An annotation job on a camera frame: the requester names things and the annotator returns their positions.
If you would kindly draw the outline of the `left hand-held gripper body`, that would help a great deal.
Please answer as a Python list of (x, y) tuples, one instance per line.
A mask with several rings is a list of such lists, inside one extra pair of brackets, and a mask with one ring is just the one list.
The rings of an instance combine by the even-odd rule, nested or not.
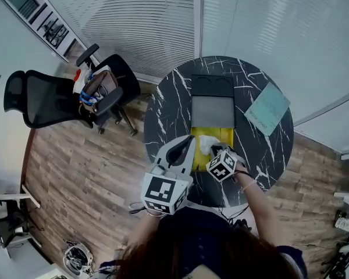
[(187, 199), (195, 153), (186, 153), (184, 135), (163, 145), (142, 180), (141, 201), (146, 209), (173, 215)]

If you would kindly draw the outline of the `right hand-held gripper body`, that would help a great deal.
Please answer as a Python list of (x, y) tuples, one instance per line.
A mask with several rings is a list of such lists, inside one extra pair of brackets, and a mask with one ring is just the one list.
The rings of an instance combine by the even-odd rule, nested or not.
[(237, 162), (245, 166), (245, 159), (227, 144), (214, 145), (223, 145), (225, 149), (218, 155), (211, 154), (211, 161), (206, 164), (206, 170), (217, 182), (221, 183), (234, 174)]

